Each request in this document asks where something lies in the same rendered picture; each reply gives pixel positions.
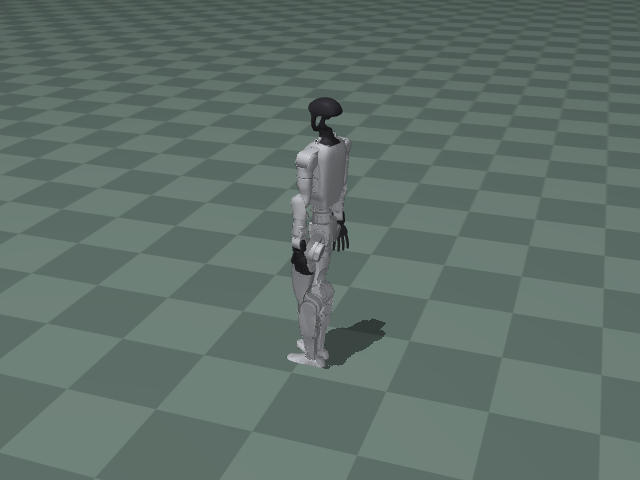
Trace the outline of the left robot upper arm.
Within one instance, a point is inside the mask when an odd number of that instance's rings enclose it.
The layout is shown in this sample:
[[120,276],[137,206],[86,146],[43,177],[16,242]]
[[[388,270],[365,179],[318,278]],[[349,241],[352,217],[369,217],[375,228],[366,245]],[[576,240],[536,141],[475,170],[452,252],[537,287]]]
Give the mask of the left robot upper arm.
[[297,168],[297,187],[299,189],[299,193],[294,197],[301,197],[304,200],[305,208],[310,204],[313,170],[316,168],[317,163],[317,149],[307,148],[300,151],[296,156],[295,164]]

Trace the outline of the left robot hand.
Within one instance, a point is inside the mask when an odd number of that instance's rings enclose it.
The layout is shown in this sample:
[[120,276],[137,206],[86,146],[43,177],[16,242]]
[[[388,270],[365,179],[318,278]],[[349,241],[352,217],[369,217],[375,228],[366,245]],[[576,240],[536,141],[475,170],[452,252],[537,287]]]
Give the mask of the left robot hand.
[[307,260],[304,255],[306,251],[306,241],[302,240],[300,242],[300,249],[292,247],[293,256],[291,258],[292,264],[295,264],[295,270],[303,275],[312,275],[314,272],[310,272],[307,266]]

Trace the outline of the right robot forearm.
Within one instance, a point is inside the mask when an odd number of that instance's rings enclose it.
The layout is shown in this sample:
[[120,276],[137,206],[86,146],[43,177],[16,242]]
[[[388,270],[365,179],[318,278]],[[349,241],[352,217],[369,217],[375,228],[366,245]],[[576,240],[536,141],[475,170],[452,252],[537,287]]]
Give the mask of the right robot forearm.
[[344,198],[347,192],[347,182],[345,186],[343,186],[339,201],[331,206],[331,210],[333,215],[336,216],[337,221],[343,221],[343,207],[344,207]]

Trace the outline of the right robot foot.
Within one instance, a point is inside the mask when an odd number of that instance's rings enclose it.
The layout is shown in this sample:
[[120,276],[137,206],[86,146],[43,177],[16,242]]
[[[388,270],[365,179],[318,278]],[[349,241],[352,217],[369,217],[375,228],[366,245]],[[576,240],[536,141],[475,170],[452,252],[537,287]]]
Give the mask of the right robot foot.
[[[299,339],[299,340],[297,340],[297,342],[296,342],[296,346],[297,346],[300,350],[302,350],[303,352],[305,352],[305,353],[306,353],[306,349],[305,349],[305,347],[304,347],[304,341],[303,341],[303,339]],[[319,349],[319,348],[318,348],[318,349]],[[307,351],[308,351],[308,348],[307,348]],[[329,358],[329,352],[328,352],[328,350],[326,350],[326,349],[325,349],[325,348],[323,348],[322,346],[321,346],[321,349],[320,349],[319,351],[317,351],[317,355],[322,356],[322,357],[324,358],[324,360],[326,360],[326,359],[328,359],[328,358]]]

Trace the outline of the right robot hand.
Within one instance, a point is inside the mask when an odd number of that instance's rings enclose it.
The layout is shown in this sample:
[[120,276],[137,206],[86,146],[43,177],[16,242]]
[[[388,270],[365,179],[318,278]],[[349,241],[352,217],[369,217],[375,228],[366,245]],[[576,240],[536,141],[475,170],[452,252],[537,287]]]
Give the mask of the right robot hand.
[[[332,215],[333,215],[333,212],[332,212]],[[349,240],[348,240],[348,236],[347,236],[347,234],[348,234],[347,233],[347,228],[343,224],[343,223],[345,223],[345,213],[344,213],[344,211],[343,211],[343,221],[337,221],[337,223],[341,225],[341,230],[340,230],[339,236],[337,238],[337,244],[338,244],[338,250],[337,251],[339,252],[340,251],[340,238],[341,238],[341,241],[342,241],[342,250],[344,250],[344,246],[345,246],[345,244],[344,244],[344,236],[345,236],[345,239],[346,239],[347,249],[349,248]],[[335,243],[336,243],[336,241],[333,242],[333,249],[332,249],[333,251],[335,250],[335,245],[336,245]]]

